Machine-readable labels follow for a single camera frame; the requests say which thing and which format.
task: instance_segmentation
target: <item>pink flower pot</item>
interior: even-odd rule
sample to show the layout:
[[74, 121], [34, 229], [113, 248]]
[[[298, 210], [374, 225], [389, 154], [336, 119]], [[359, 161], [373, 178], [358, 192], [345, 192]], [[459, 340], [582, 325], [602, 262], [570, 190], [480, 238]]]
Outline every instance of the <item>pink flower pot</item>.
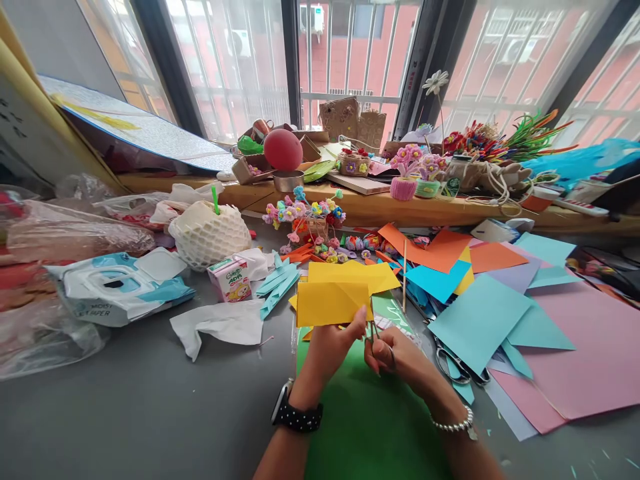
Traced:
[[418, 182], [415, 179], [396, 177], [391, 180], [391, 198], [409, 201], [413, 198]]

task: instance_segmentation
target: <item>red balloon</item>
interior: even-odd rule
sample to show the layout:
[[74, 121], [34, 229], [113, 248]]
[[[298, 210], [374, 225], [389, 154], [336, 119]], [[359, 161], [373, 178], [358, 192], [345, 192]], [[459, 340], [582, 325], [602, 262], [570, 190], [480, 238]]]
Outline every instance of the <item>red balloon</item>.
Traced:
[[296, 170], [302, 163], [300, 140], [288, 130], [273, 130], [265, 137], [265, 157], [277, 170]]

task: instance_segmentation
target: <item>gray table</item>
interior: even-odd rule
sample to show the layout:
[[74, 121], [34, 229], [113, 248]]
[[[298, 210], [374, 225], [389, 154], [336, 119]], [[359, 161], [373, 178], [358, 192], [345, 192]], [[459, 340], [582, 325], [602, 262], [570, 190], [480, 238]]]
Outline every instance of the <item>gray table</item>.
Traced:
[[[257, 220], [247, 224], [266, 250], [284, 238]], [[263, 331], [274, 339], [261, 348], [204, 335], [191, 363], [169, 318], [215, 299], [204, 274], [185, 281], [198, 292], [194, 300], [113, 331], [93, 357], [0, 383], [0, 479], [251, 478], [273, 432], [277, 393], [295, 370], [293, 314], [282, 300]], [[419, 314], [407, 308], [432, 355]], [[570, 479], [571, 466], [578, 479], [640, 478], [625, 460], [640, 463], [637, 407], [519, 443], [473, 388], [481, 438], [509, 478]]]

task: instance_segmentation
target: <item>small flower pot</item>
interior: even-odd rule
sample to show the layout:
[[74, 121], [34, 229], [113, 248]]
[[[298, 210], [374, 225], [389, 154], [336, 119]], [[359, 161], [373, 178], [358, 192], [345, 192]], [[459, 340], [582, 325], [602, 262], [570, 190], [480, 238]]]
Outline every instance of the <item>small flower pot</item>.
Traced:
[[409, 201], [418, 186], [416, 179], [396, 177], [391, 181], [391, 198], [400, 201]]
[[415, 190], [416, 197], [434, 198], [440, 190], [440, 182], [438, 180], [418, 180]]

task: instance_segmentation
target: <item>white foam fruit net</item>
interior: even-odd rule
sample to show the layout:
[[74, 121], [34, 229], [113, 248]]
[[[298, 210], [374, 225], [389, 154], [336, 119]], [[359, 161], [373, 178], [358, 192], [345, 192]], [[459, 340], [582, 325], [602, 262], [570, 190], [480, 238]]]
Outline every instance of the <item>white foam fruit net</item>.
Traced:
[[196, 271], [251, 248], [249, 229], [240, 211], [220, 205], [220, 215], [216, 215], [214, 208], [208, 201], [198, 201], [169, 226], [178, 255]]

